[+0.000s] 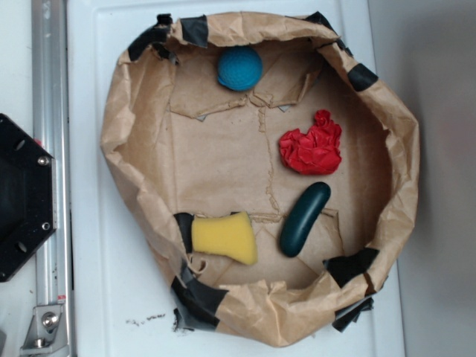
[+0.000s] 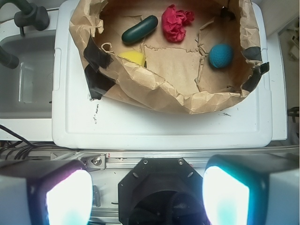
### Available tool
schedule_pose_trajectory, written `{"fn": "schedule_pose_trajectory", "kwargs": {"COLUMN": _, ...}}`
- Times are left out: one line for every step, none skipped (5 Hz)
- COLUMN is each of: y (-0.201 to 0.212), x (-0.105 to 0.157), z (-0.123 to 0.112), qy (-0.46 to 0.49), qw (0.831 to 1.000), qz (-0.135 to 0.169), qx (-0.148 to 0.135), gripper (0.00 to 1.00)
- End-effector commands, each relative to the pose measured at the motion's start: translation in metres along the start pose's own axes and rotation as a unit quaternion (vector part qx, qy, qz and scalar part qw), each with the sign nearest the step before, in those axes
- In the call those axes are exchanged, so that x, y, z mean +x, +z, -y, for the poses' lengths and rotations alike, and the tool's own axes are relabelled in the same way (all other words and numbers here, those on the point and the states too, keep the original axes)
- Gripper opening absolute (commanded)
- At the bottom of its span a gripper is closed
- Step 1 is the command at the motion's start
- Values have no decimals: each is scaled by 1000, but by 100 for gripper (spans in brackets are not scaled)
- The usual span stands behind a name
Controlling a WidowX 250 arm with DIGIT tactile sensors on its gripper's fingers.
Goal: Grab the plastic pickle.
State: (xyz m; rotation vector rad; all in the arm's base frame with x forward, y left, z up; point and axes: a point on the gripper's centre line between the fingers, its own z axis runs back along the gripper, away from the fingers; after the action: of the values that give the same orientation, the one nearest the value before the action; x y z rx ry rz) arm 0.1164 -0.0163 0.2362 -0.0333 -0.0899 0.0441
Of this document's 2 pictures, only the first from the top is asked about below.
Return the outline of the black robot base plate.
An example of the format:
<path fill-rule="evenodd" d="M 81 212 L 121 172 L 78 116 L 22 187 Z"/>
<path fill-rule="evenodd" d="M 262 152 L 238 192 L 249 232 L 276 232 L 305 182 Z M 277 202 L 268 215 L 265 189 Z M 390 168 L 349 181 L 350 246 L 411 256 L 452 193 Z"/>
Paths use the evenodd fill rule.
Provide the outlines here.
<path fill-rule="evenodd" d="M 55 232 L 54 158 L 1 115 L 1 282 Z"/>

